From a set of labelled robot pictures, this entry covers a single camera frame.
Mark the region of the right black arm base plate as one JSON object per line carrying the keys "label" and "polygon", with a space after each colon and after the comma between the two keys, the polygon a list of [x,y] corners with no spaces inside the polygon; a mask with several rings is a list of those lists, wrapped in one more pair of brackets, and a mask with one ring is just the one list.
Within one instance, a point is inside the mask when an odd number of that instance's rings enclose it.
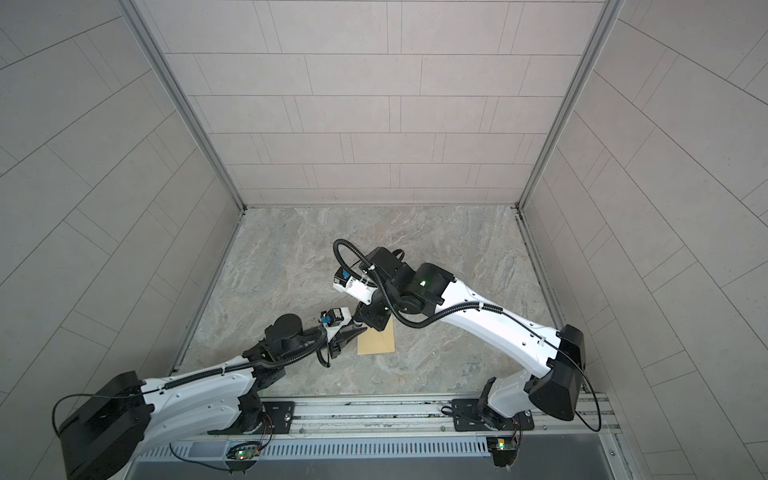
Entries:
{"label": "right black arm base plate", "polygon": [[481,407],[479,403],[480,401],[474,398],[456,398],[452,399],[449,405],[443,406],[441,412],[452,418],[457,432],[527,432],[535,428],[529,411],[507,418],[490,407]]}

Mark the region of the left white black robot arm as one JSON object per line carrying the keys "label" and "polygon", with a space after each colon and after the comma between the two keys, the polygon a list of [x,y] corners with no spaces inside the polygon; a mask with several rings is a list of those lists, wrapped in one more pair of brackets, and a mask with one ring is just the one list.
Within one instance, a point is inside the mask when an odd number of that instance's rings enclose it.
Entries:
{"label": "left white black robot arm", "polygon": [[288,431],[293,405],[267,406],[260,391],[307,357],[328,366],[366,329],[347,308],[322,312],[309,329],[284,314],[254,347],[214,367],[145,380],[119,374],[56,427],[66,476],[109,479],[144,452],[195,435],[254,433],[267,445]]}

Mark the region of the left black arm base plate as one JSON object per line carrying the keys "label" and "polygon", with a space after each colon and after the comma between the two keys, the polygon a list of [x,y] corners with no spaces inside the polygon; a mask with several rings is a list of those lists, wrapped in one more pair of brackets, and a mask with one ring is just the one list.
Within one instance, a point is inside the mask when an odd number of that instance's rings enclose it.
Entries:
{"label": "left black arm base plate", "polygon": [[254,435],[287,435],[290,432],[296,403],[293,401],[266,401],[263,403]]}

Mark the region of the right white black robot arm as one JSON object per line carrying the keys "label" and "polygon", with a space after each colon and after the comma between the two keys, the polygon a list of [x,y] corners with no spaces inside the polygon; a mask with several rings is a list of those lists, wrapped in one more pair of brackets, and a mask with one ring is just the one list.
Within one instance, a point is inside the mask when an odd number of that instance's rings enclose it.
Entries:
{"label": "right white black robot arm", "polygon": [[390,319],[412,329],[438,322],[461,328],[502,351],[520,372],[487,381],[468,419],[496,430],[508,430],[529,410],[563,421],[576,415],[585,380],[584,335],[525,319],[476,293],[453,273],[432,263],[412,269],[400,250],[378,247],[361,254],[351,242],[335,241],[358,255],[350,266],[336,258],[335,289],[357,299],[353,319],[377,331]]}

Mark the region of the tan kraft paper envelope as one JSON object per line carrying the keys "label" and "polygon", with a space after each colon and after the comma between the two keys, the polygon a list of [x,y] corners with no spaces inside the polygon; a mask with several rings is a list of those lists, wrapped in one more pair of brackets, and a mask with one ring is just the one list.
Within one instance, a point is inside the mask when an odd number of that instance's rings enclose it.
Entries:
{"label": "tan kraft paper envelope", "polygon": [[390,319],[382,331],[368,328],[357,338],[359,356],[389,354],[396,351],[394,320]]}

